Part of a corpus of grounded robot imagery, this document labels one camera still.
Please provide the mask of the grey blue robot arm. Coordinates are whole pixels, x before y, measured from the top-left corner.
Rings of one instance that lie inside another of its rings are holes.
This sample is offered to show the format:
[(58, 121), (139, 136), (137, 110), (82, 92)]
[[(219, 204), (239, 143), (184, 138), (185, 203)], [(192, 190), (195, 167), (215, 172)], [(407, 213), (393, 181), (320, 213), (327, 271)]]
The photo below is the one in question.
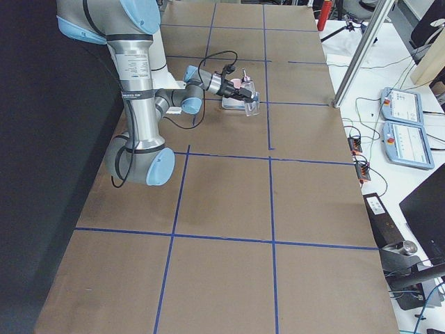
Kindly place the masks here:
[(161, 186), (171, 177), (175, 154), (158, 123), (171, 108), (196, 114), (204, 92), (256, 104), (251, 88), (236, 87), (221, 73), (188, 66), (181, 87), (168, 70), (156, 1), (57, 1), (58, 27), (67, 37), (106, 45), (117, 70), (127, 132), (109, 144), (104, 161), (114, 180)]

